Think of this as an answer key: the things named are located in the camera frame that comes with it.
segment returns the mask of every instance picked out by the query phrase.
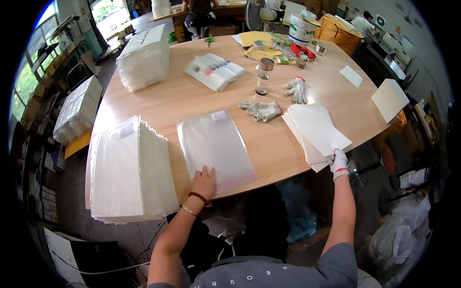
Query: machine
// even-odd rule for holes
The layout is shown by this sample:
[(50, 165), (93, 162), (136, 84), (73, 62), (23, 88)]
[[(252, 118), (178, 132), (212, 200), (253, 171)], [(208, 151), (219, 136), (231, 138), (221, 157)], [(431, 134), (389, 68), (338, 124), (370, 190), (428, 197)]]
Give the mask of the machine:
[(267, 8), (266, 0), (248, 0), (245, 7), (245, 24), (252, 31), (269, 32), (273, 30), (273, 25), (282, 25), (281, 19), (284, 17), (285, 11), (282, 9), (273, 10)]

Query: stack of plastic bags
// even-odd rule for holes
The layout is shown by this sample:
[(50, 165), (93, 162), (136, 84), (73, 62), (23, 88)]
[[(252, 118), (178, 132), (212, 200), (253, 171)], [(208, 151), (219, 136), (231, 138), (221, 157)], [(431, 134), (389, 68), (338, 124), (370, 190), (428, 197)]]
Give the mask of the stack of plastic bags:
[(92, 76), (64, 101), (54, 126), (53, 138), (64, 145), (69, 144), (93, 127), (101, 98), (102, 87)]
[(127, 223), (178, 211), (168, 140), (139, 116), (95, 136), (90, 157), (94, 219)]
[(165, 24), (134, 35), (117, 58), (120, 80), (130, 92), (168, 79), (170, 45)]
[(306, 162), (315, 172), (328, 165), (333, 149), (344, 149), (352, 141), (333, 125), (328, 110), (319, 104), (295, 104), (282, 115), (304, 150)]
[(230, 82), (237, 80), (245, 71), (245, 68), (212, 53), (195, 57), (184, 69), (186, 74), (215, 92), (223, 91)]
[(152, 14), (155, 19), (171, 14), (171, 2), (168, 0), (152, 0)]

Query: glass bottle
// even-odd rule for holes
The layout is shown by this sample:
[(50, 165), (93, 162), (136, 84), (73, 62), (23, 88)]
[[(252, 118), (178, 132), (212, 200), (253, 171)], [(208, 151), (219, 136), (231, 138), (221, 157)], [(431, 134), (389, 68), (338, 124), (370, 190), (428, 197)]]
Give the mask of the glass bottle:
[(261, 59), (257, 66), (258, 82), (256, 84), (256, 93), (266, 95), (269, 92), (269, 81), (271, 80), (272, 70), (274, 69), (274, 61), (269, 58)]

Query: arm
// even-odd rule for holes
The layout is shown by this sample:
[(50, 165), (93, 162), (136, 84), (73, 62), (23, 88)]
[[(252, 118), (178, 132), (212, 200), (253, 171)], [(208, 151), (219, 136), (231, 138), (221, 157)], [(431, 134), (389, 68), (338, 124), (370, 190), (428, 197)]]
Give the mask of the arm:
[(333, 200), (333, 220), (330, 234), (322, 255), (339, 243), (354, 245), (355, 200), (349, 184), (346, 155), (335, 149), (334, 162), (330, 161), (330, 170), (334, 173), (335, 196)]
[[(203, 166), (202, 172), (195, 172), (195, 178), (192, 180), (192, 191), (209, 200), (214, 194), (214, 179), (214, 167), (208, 174), (208, 168)], [(200, 212), (203, 205), (203, 201), (196, 196), (190, 196), (184, 204), (196, 214)], [(158, 282), (168, 283), (176, 287), (181, 285), (179, 255), (186, 245), (194, 221), (195, 216), (181, 208), (160, 234), (150, 259), (148, 285)]]
[(181, 12), (187, 12), (187, 2), (183, 1), (183, 6), (181, 7)]
[(218, 2), (218, 0), (211, 0), (211, 3), (213, 3), (213, 9), (219, 7), (219, 2)]

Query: silver bangle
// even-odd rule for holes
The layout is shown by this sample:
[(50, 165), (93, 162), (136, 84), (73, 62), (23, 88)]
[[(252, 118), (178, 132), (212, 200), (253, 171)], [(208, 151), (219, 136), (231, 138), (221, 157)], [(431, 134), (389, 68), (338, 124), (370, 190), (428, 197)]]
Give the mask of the silver bangle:
[(190, 214), (194, 215), (195, 217), (197, 217), (199, 215), (199, 214), (195, 213), (194, 211), (190, 210), (189, 208), (187, 208), (186, 206), (183, 206), (183, 208), (184, 208), (184, 210), (186, 210)]

